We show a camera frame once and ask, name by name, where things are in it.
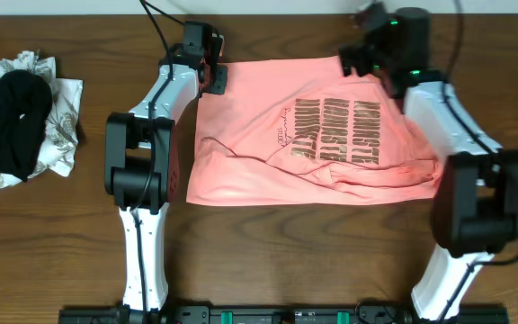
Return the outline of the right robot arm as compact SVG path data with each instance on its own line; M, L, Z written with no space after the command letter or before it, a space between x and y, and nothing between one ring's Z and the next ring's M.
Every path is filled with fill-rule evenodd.
M430 142L443 162L433 198L435 248L412 301L362 302L360 323L506 323L506 307L462 305L477 273L500 266L500 252L518 240L518 150L490 138L464 108L451 84L464 36L456 36L447 67L430 62L431 15L419 7L389 12L381 1L366 4L356 22L362 38L339 49L345 75L374 75ZM518 253L507 259L518 262Z

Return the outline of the pink printed t-shirt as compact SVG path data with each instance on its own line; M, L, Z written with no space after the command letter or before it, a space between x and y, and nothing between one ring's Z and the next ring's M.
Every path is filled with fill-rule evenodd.
M237 62L198 103L186 199L209 206L432 198L442 161L374 76L336 57Z

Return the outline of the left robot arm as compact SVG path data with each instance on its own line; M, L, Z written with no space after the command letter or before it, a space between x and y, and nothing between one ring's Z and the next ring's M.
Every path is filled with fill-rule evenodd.
M168 294L162 247L179 176L174 126L198 96L224 93L222 50L222 39L208 47L174 45L142 101L126 113L112 113L106 123L105 190L125 234L123 304L137 319L158 314Z

